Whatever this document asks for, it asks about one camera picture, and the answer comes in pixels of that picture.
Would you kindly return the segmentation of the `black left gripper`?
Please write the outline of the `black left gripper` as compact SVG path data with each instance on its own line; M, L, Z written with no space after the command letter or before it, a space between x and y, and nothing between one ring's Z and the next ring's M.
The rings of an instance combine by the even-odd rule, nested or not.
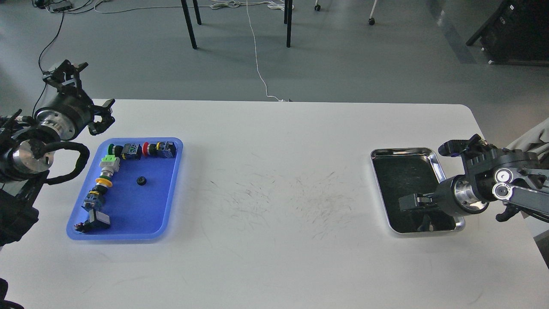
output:
M89 97L83 97L80 72L87 66L86 61L73 64L65 59L43 72L42 80L59 94L40 107L34 117L39 124L56 131L62 141L75 139L87 125L90 135L96 136L115 123L112 106L116 99L106 100L99 106ZM94 121L95 116L101 117L101 121Z

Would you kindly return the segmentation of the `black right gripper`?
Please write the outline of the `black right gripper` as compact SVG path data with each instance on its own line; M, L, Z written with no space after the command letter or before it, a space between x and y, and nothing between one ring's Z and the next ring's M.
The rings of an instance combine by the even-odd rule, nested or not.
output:
M489 202L481 201L474 195L472 184L464 175L443 180L433 194L413 193L399 198L399 209L402 212L431 212L440 209L454 217L477 215L486 211L488 206Z

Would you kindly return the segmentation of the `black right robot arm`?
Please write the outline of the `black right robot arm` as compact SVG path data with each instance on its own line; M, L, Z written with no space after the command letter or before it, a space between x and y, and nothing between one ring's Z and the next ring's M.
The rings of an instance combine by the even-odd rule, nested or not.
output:
M464 174L443 180L434 192L400 197L401 211L439 210L450 216L467 216L482 213L490 202L501 201L506 208L496 215L496 221L507 221L519 212L548 221L548 170L535 153L498 148L478 134L451 139L438 153L461 157Z

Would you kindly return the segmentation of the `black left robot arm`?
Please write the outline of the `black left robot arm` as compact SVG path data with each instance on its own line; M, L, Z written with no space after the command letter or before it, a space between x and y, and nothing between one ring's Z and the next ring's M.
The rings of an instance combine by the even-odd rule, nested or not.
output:
M80 73L88 63L73 64L65 59L43 72L46 85L57 90L56 96L30 116L18 109L1 117L2 184L18 182L22 187L15 195L1 190L1 245L20 241L39 220L33 206L43 185L57 185L76 178L83 170L90 150L74 142L85 127L90 135L106 131L114 122L114 99L102 105L84 91ZM68 174L49 178L55 151L66 149L78 152L75 167Z

